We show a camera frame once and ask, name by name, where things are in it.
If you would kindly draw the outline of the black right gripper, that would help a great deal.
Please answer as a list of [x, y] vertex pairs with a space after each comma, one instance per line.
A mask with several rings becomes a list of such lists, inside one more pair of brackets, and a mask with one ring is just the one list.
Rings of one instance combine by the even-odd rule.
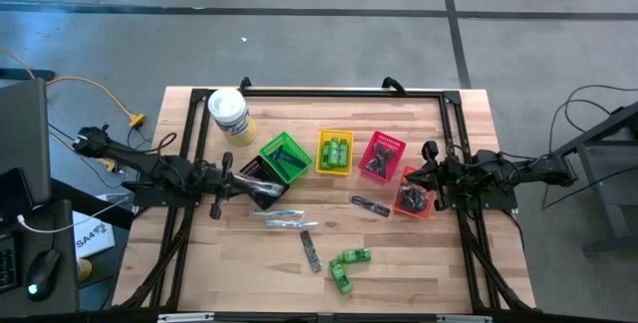
[[404, 178], [406, 178], [409, 183], [418, 185], [426, 190], [433, 190], [437, 194], [435, 209], [448, 209], [451, 207], [451, 204], [445, 189], [446, 176], [444, 175], [443, 166], [436, 160], [438, 154], [439, 149], [435, 141], [425, 142], [422, 147], [425, 164], [420, 168], [406, 166], [404, 169]]

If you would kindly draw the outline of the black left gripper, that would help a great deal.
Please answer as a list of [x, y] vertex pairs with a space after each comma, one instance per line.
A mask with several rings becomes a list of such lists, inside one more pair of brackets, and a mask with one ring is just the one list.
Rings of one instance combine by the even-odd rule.
[[[221, 217], [221, 206], [222, 202], [228, 199], [229, 194], [229, 174], [230, 168], [233, 163], [233, 155], [231, 152], [225, 152], [222, 158], [220, 176], [219, 176], [219, 185], [214, 191], [215, 199], [213, 204], [211, 205], [209, 216], [211, 218], [220, 218]], [[241, 182], [242, 184], [257, 184], [259, 180], [255, 177], [244, 175], [241, 173], [235, 173], [233, 175], [233, 180], [236, 182]], [[251, 185], [237, 185], [233, 184], [231, 186], [232, 191], [236, 192], [259, 192], [258, 187], [254, 187]]]

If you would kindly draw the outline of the round black hairbrush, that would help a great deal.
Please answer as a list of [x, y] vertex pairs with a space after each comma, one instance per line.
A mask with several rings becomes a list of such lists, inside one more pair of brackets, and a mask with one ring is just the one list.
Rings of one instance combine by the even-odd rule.
[[427, 206], [428, 193], [420, 186], [405, 184], [400, 187], [400, 206], [411, 213], [419, 213]]
[[426, 202], [424, 192], [418, 185], [405, 182], [400, 186], [400, 201], [404, 206], [418, 206]]

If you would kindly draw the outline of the blue white toothbrush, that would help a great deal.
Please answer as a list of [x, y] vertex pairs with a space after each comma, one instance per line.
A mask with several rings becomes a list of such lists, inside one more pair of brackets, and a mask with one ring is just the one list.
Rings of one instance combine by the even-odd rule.
[[263, 194], [276, 197], [281, 195], [285, 190], [285, 186], [279, 183], [243, 176], [236, 176], [234, 183], [241, 187], [246, 193], [252, 193], [254, 195]]
[[317, 221], [303, 220], [266, 220], [265, 226], [269, 228], [295, 228], [295, 229], [313, 229], [317, 227]]
[[284, 186], [271, 181], [264, 181], [259, 179], [259, 183], [257, 184], [242, 184], [241, 182], [236, 182], [239, 185], [251, 185], [259, 188], [259, 192], [268, 195], [278, 195], [284, 190]]
[[305, 214], [304, 210], [296, 209], [279, 209], [279, 210], [259, 210], [255, 209], [251, 215], [256, 217], [263, 217], [267, 219], [280, 219], [285, 217], [302, 217]]

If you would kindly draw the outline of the black plastic basket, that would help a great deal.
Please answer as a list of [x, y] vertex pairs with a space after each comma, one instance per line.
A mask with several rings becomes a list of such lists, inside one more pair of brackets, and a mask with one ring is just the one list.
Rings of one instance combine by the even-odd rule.
[[278, 175], [278, 173], [270, 166], [270, 164], [260, 156], [253, 158], [239, 172], [261, 181], [277, 183], [283, 186], [282, 191], [276, 196], [256, 192], [251, 197], [261, 210], [267, 210], [268, 208], [270, 208], [283, 196], [283, 194], [290, 187], [290, 185]]

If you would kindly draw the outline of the orange plastic basket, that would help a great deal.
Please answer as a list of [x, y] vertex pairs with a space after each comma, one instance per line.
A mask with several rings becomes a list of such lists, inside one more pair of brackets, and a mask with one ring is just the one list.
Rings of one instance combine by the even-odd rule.
[[393, 203], [393, 211], [401, 213], [401, 214], [405, 214], [414, 218], [419, 218], [419, 219], [429, 219], [430, 216], [432, 215], [432, 212], [434, 210], [434, 201], [436, 198], [436, 193], [433, 190], [426, 190], [426, 192], [428, 193], [428, 198], [427, 198], [427, 206], [425, 208], [424, 211], [419, 212], [419, 213], [411, 213], [409, 211], [404, 210], [401, 206], [400, 206], [400, 186], [407, 182], [407, 179], [404, 178], [404, 169], [402, 171], [402, 175], [401, 175], [401, 181], [400, 181], [400, 185], [398, 188], [398, 192], [396, 194], [394, 203]]

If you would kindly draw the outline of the green plastic basket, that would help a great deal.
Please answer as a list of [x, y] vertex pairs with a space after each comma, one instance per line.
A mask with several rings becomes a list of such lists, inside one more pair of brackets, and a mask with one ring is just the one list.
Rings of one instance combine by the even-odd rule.
[[[275, 165], [275, 162], [270, 155], [279, 147], [284, 146], [284, 149], [289, 153], [295, 155], [299, 159], [307, 163], [307, 168], [299, 169], [293, 165], [287, 164], [283, 166], [286, 168], [288, 175], [285, 175], [279, 167]], [[280, 133], [268, 144], [260, 149], [261, 157], [270, 164], [270, 166], [278, 173], [278, 175], [286, 182], [291, 183], [303, 174], [313, 164], [312, 158], [301, 148], [301, 146], [286, 132]]]

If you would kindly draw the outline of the Lysol wipes canister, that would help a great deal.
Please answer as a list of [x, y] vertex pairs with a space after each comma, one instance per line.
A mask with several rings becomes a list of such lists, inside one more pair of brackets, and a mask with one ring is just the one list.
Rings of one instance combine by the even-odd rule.
[[225, 138], [236, 146], [247, 146], [255, 138], [256, 131], [247, 103], [242, 94], [233, 88], [214, 91], [207, 107]]

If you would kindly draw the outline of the yellow plastic basket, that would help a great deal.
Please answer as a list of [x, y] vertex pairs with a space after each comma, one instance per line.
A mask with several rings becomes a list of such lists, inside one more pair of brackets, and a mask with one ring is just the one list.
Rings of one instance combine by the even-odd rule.
[[[349, 163], [347, 167], [331, 167], [324, 170], [320, 167], [322, 147], [326, 142], [330, 142], [333, 138], [339, 140], [346, 139], [349, 144]], [[339, 131], [332, 129], [322, 129], [319, 134], [318, 147], [317, 147], [317, 163], [315, 164], [316, 171], [319, 173], [333, 174], [345, 176], [352, 173], [353, 169], [353, 153], [354, 153], [354, 134], [347, 131]]]

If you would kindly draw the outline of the dark side desk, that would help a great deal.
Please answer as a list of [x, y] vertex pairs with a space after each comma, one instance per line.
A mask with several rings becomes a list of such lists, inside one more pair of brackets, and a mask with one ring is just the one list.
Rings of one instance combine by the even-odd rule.
[[[36, 233], [15, 222], [0, 226], [0, 236], [7, 234], [16, 239], [19, 286], [0, 292], [0, 319], [78, 311], [80, 299], [73, 230], [69, 228], [55, 234]], [[27, 294], [29, 268], [40, 252], [51, 247], [60, 253], [53, 274], [54, 285], [48, 297], [32, 301]]]

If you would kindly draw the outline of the black computer mouse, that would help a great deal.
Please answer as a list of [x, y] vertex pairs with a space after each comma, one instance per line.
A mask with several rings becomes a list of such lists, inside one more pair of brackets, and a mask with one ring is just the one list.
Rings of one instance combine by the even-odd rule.
[[27, 272], [26, 294], [31, 301], [42, 301], [55, 289], [61, 252], [51, 248], [39, 252]]

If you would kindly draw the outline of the black monitor base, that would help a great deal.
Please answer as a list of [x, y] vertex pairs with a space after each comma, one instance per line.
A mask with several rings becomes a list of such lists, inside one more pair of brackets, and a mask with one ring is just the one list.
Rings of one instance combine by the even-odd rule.
[[0, 227], [33, 210], [33, 199], [23, 172], [14, 167], [0, 174]]

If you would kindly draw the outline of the black floor bar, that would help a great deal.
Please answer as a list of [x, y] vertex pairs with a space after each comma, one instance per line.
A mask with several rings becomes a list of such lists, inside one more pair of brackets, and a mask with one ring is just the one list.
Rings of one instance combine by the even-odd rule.
[[52, 81], [55, 79], [56, 73], [50, 70], [28, 72], [26, 69], [0, 68], [0, 80], [31, 80], [33, 77]]

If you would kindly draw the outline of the black aluminium table frame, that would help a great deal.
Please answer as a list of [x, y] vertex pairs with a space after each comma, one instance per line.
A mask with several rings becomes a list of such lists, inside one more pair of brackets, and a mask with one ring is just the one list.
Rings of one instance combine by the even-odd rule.
[[[424, 142], [467, 143], [496, 150], [498, 140], [483, 90], [416, 89], [407, 95], [381, 89], [261, 88], [246, 93], [257, 125], [254, 142], [232, 149], [242, 167], [282, 132], [315, 155], [322, 129], [352, 132], [360, 157], [375, 131], [406, 143], [401, 166], [422, 163]], [[345, 250], [367, 247], [372, 259], [347, 267], [354, 288], [337, 289], [328, 269], [313, 273], [300, 233], [269, 228], [252, 216], [246, 196], [224, 203], [220, 219], [205, 198], [195, 210], [177, 306], [181, 310], [468, 313], [472, 309], [457, 215], [429, 219], [392, 213], [388, 218], [354, 205], [353, 195], [391, 204], [398, 185], [362, 175], [308, 169], [278, 202], [304, 210], [319, 225], [310, 231], [328, 264]]]

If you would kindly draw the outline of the silver table bracket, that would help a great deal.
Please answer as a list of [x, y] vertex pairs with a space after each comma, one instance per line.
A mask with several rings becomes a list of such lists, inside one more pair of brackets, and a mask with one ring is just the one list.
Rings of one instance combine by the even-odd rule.
[[213, 312], [188, 312], [161, 314], [158, 316], [157, 323], [210, 323], [213, 321]]
[[436, 323], [493, 323], [489, 316], [480, 315], [438, 315]]

